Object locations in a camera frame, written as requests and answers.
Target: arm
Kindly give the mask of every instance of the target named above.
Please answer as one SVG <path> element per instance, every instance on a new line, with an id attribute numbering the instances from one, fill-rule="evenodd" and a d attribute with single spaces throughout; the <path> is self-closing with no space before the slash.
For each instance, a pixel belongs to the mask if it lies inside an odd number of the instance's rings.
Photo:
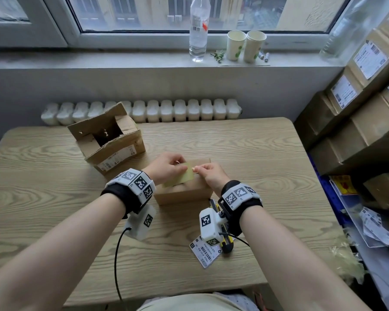
<path id="1" fill-rule="evenodd" d="M 230 180 L 219 164 L 194 167 L 221 196 Z M 261 206 L 242 213 L 239 224 L 285 311 L 370 310 L 301 240 Z"/>
<path id="2" fill-rule="evenodd" d="M 156 183 L 184 172 L 180 154 L 157 157 L 143 171 Z M 0 269 L 0 310 L 60 310 L 126 212 L 104 194 L 50 230 Z"/>

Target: person's right arm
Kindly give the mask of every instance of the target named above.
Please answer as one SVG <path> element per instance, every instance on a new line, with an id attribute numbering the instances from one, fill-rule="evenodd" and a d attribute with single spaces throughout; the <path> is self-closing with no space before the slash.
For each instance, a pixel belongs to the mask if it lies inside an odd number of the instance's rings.
<path id="1" fill-rule="evenodd" d="M 220 196 L 230 180 L 217 163 L 195 172 Z M 314 252 L 261 206 L 251 206 L 239 221 L 246 240 L 285 311 L 370 310 Z"/>

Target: wood grain tabletop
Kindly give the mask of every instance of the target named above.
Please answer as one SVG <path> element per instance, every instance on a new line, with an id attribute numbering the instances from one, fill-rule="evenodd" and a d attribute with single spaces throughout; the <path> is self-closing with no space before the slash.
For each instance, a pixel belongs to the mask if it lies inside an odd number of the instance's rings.
<path id="1" fill-rule="evenodd" d="M 249 184 L 264 207 L 334 270 L 330 247 L 343 231 L 301 141 L 285 118 L 140 124 L 146 153 L 121 166 L 145 167 L 162 151 L 211 158 Z M 106 180 L 84 161 L 66 127 L 23 127 L 0 141 L 0 267 L 100 195 Z M 265 283 L 251 250 L 235 242 L 229 256 L 203 269 L 189 244 L 200 235 L 207 201 L 159 208 L 147 238 L 123 238 L 118 256 L 124 299 L 211 292 Z M 66 305 L 118 300 L 114 254 L 122 220 Z"/>

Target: paper cup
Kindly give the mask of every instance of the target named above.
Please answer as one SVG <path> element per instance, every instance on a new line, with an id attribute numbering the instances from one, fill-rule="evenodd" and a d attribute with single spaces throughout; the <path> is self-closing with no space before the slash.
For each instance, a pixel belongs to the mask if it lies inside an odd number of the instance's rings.
<path id="1" fill-rule="evenodd" d="M 238 61 L 245 39 L 246 34 L 243 31 L 228 32 L 228 45 L 226 46 L 226 58 L 228 60 Z"/>
<path id="2" fill-rule="evenodd" d="M 246 45 L 244 61 L 247 63 L 255 62 L 258 53 L 262 48 L 264 40 L 267 38 L 262 31 L 250 31 L 246 35 Z"/>

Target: forearm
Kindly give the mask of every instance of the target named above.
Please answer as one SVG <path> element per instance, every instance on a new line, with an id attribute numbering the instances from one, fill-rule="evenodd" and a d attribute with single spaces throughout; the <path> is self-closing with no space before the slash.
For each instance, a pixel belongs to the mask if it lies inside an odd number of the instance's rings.
<path id="1" fill-rule="evenodd" d="M 285 311 L 369 310 L 315 253 L 264 208 L 246 209 L 240 225 Z"/>
<path id="2" fill-rule="evenodd" d="M 0 269 L 0 310 L 60 310 L 125 214 L 104 194 Z"/>

